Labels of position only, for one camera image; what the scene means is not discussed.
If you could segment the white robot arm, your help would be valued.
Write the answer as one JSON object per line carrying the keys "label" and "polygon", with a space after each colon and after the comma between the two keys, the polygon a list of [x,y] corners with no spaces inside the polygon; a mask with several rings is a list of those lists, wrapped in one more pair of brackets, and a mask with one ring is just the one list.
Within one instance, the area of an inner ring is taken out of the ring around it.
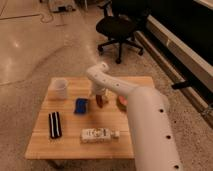
{"label": "white robot arm", "polygon": [[167,97],[156,88],[107,74],[105,62],[87,69],[92,93],[105,89],[127,99],[127,118],[137,171],[184,171],[167,115]]}

